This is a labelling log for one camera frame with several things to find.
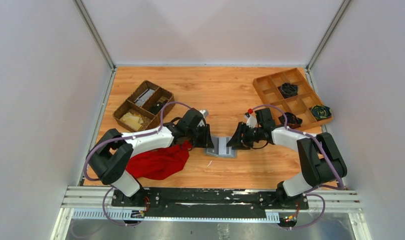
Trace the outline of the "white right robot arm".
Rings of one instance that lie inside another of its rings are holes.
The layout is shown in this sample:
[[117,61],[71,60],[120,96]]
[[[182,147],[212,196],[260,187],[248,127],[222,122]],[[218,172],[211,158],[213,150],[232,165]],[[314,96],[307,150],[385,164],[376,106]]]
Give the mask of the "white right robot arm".
[[285,112],[275,107],[283,118],[276,124],[271,113],[273,105],[262,104],[247,111],[246,122],[239,122],[227,147],[234,150],[250,150],[254,144],[283,146],[298,153],[300,172],[276,188],[277,198],[290,199],[309,193],[318,187],[327,187],[336,181],[337,190],[343,190],[343,178],[348,170],[337,144],[330,133],[311,134],[291,128]]

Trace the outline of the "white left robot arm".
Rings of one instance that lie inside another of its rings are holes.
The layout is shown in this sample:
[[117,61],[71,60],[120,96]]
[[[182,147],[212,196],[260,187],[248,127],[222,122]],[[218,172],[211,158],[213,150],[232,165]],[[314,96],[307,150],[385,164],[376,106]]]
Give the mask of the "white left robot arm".
[[207,110],[189,109],[183,117],[140,132],[121,133],[113,128],[107,131],[88,153],[86,164],[97,175],[97,180],[110,185],[126,197],[132,197],[141,188],[139,181],[127,171],[130,159],[146,152],[179,147],[213,148]]

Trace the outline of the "grey card holder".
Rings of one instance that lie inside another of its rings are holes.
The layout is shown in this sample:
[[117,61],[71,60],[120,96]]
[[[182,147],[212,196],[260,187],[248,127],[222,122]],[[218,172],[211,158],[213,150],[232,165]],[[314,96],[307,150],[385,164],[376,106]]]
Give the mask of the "grey card holder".
[[232,147],[227,147],[227,143],[231,138],[231,136],[212,136],[211,140],[214,148],[206,148],[205,154],[218,158],[236,158],[237,150],[232,149]]

